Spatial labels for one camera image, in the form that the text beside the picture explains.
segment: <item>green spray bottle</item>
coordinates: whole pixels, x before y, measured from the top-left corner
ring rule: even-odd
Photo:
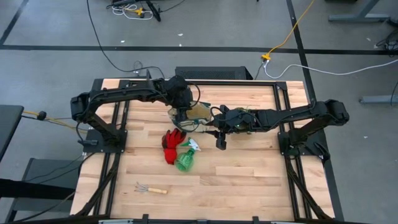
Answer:
[[[187,152],[180,153],[174,163],[180,171],[188,172],[193,165],[193,155],[195,151],[200,151],[200,148],[192,138],[188,138],[188,141],[181,146],[190,146],[191,148]]]

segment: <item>concrete floor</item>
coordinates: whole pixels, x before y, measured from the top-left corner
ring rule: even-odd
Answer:
[[[0,33],[22,0],[0,1]],[[174,0],[159,1],[166,8]],[[294,1],[301,15],[310,0]],[[285,1],[186,0],[165,12],[163,21],[131,21],[107,11],[106,0],[91,0],[91,13],[103,45],[273,47],[292,28]],[[335,24],[329,14],[355,12],[356,4],[316,1],[299,25],[306,49],[373,50],[374,44],[393,30],[385,23]],[[396,13],[398,2],[381,1],[379,13]],[[96,40],[85,1],[30,0],[6,40],[6,45],[87,45]],[[292,37],[284,48],[297,48]],[[253,52],[108,52],[117,66],[128,69],[135,60],[158,66],[167,77],[176,66],[241,66],[255,74],[260,53]],[[297,54],[273,54],[269,73],[278,75]],[[310,55],[311,67],[347,72],[389,62],[385,55]],[[23,105],[26,110],[46,111],[53,117],[70,116],[69,101],[91,88],[95,78],[131,77],[115,70],[99,51],[0,50],[0,104]],[[160,77],[158,71],[152,76]],[[398,63],[347,77],[311,72],[318,100],[340,100],[350,113],[342,128],[325,130],[335,179],[346,221],[395,223],[398,220],[398,134],[396,108],[358,103],[363,95],[391,94],[398,81]],[[259,79],[268,80],[264,72]],[[302,70],[289,70],[282,80],[303,80]],[[23,119],[0,163],[0,177],[20,180],[29,158],[74,159],[81,154],[73,131],[48,123]],[[0,222],[11,200],[0,201]],[[51,214],[51,217],[65,214]]]

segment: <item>red gardening glove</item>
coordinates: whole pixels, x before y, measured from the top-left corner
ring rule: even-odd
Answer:
[[[181,132],[177,128],[174,129],[172,133],[170,130],[166,132],[166,135],[162,137],[162,146],[164,149],[164,159],[168,164],[174,165],[174,160],[177,158],[177,150],[176,147],[181,142],[184,141],[187,136],[186,132]]]

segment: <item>wooden table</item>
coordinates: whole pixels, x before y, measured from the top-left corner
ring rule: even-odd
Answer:
[[[302,82],[286,84],[291,107],[308,104]],[[102,83],[103,88],[117,88],[118,85],[118,79],[104,79]],[[191,90],[196,98],[196,88]],[[200,100],[213,106],[275,109],[274,92],[267,86],[200,85],[200,90]],[[281,91],[279,93],[283,109],[283,97]],[[96,113],[110,123],[113,108],[114,104],[103,105]],[[215,147],[213,136],[189,133],[188,136],[198,142],[201,152],[195,154],[193,169],[183,173],[164,161],[161,138],[168,129],[174,128],[167,115],[168,109],[159,102],[130,102],[128,138],[119,165],[111,218],[141,218],[147,213],[151,219],[251,220],[253,216],[260,220],[294,219],[285,161],[277,141],[279,129],[228,135],[225,151]],[[295,125],[299,127],[306,122]],[[187,149],[180,147],[177,151]],[[103,154],[96,154],[83,164],[71,214],[79,211],[96,190],[103,157]],[[333,217],[321,160],[315,156],[301,158],[308,191]],[[135,192],[136,182],[166,189],[169,193]],[[297,188],[296,192],[300,214],[304,217]]]

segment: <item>yellow extension cord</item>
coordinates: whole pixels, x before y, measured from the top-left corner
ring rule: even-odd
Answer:
[[[24,111],[24,113],[25,113],[25,114],[36,115],[36,116],[39,115],[38,113],[32,112],[32,111]],[[62,121],[59,121],[59,120],[57,120],[57,119],[50,118],[50,117],[48,117],[48,116],[46,116],[45,119],[46,119],[46,120],[49,120],[49,121],[52,121],[52,122],[54,122],[54,123],[63,125],[63,126],[65,126],[65,127],[68,127],[68,128],[70,128],[70,129],[72,129],[72,130],[76,130],[76,127],[75,127],[75,126],[72,126],[72,125],[67,124],[67,123],[65,123],[65,122],[62,122]],[[79,130],[79,132],[81,132],[81,133],[83,133],[83,134],[87,133],[87,132],[84,131],[84,130]]]
[[[299,22],[301,21],[301,19],[304,17],[304,15],[306,15],[306,13],[308,12],[308,10],[311,8],[312,4],[315,2],[315,0],[312,0],[312,2],[310,3],[310,5],[307,7],[307,9],[303,12],[303,14],[300,16],[300,18],[298,19],[298,21],[296,22],[296,24],[294,24],[292,30],[290,31],[290,33],[288,34],[288,36],[286,37],[286,39],[283,41],[283,43],[279,44],[278,46],[274,47],[273,49],[271,49],[270,51],[268,51],[268,53],[266,53],[265,55],[261,55],[263,60],[271,60],[271,52],[273,52],[275,49],[283,46],[286,44],[287,40],[289,39],[289,37],[292,35],[294,29],[296,29],[297,25],[299,24]]]

